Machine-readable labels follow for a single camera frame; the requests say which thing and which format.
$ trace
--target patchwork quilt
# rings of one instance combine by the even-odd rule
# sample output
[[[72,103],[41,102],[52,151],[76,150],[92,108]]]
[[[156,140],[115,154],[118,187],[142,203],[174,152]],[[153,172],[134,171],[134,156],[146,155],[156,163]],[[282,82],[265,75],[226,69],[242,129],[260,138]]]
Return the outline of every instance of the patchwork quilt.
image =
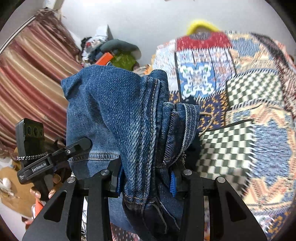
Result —
[[[256,33],[196,33],[158,46],[153,69],[166,71],[171,102],[214,117],[200,118],[197,170],[225,177],[271,240],[296,190],[296,67],[285,46]],[[206,208],[205,240],[208,217]]]

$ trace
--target blue gripper pad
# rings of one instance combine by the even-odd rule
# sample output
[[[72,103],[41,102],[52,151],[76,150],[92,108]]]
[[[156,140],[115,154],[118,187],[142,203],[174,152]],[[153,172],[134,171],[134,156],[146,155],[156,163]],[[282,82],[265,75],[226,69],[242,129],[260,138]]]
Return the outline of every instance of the blue gripper pad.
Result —
[[[120,195],[123,191],[123,180],[124,180],[124,171],[123,171],[123,166],[120,166],[119,174],[117,177],[117,187],[116,187],[116,193]]]
[[[174,172],[172,172],[170,175],[170,193],[173,195],[173,197],[176,197],[177,188],[176,188],[176,177]]]

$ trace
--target fingernail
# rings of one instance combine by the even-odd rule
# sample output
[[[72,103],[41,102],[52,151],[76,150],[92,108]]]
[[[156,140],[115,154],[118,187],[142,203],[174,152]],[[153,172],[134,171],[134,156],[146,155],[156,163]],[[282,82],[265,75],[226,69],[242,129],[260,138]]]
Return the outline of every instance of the fingernail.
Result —
[[[40,192],[36,191],[36,192],[35,192],[35,197],[36,197],[36,198],[41,198],[41,194],[40,194]]]
[[[53,177],[53,182],[58,184],[61,181],[61,177],[58,174],[55,174]]]
[[[48,194],[48,198],[51,198],[52,195],[54,195],[54,193],[55,193],[55,190],[51,190],[51,191],[49,192],[49,194]]]
[[[32,189],[30,189],[30,193],[31,195],[35,196],[35,191],[33,191]]]

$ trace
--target jeans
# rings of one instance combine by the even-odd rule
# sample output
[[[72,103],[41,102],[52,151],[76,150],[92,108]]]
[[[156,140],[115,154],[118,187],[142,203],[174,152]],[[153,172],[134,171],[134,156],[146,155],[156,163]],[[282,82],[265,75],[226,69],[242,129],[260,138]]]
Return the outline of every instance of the jeans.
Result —
[[[69,101],[67,145],[88,137],[87,153],[69,159],[78,179],[121,155],[125,173],[118,199],[109,199],[110,221],[143,240],[175,240],[183,202],[170,193],[168,168],[193,141],[200,107],[168,102],[167,75],[140,77],[113,66],[92,65],[62,81]]]

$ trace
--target red striped curtain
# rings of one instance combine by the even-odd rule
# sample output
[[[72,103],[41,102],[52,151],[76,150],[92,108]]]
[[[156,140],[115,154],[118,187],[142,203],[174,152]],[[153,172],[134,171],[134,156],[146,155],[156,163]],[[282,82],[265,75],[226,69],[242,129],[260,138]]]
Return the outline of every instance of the red striped curtain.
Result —
[[[0,156],[15,149],[23,118],[42,122],[47,142],[65,137],[68,102],[60,83],[81,69],[78,53],[54,12],[42,9],[0,54]]]

